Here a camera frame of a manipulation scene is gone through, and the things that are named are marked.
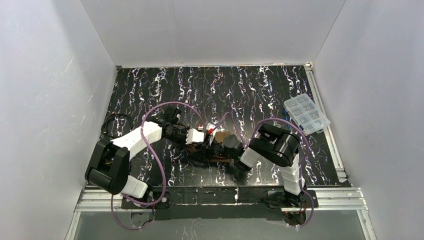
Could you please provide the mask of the brown woven cloth napkin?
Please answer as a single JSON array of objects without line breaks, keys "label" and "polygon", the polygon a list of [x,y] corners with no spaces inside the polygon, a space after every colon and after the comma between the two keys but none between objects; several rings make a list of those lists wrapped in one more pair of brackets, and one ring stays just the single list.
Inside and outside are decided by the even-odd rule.
[{"label": "brown woven cloth napkin", "polygon": [[224,154],[223,142],[218,142],[210,133],[205,133],[204,136],[205,139],[202,143],[194,143],[183,147],[187,150],[189,160],[201,165],[211,163],[229,164],[231,159],[227,154]]}]

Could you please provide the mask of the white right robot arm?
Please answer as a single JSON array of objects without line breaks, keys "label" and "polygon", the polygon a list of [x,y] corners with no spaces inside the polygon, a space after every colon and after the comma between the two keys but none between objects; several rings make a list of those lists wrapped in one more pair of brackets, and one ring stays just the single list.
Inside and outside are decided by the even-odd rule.
[{"label": "white right robot arm", "polygon": [[249,172],[260,161],[268,161],[279,168],[283,190],[268,192],[265,203],[275,206],[301,206],[306,190],[300,170],[300,139],[283,128],[264,123],[247,147],[235,134],[210,129],[200,142],[200,135],[192,130],[188,134],[188,158],[199,164],[233,163],[243,172]]}]

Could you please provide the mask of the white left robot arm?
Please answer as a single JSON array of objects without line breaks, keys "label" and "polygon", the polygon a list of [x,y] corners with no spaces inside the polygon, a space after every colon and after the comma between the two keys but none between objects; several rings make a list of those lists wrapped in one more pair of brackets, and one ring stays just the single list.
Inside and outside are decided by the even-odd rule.
[{"label": "white left robot arm", "polygon": [[202,143],[205,139],[203,131],[182,125],[181,115],[180,109],[171,106],[159,114],[146,115],[140,127],[121,137],[99,140],[85,171],[85,180],[113,196],[142,199],[149,186],[130,174],[135,155],[162,139],[182,146]]}]

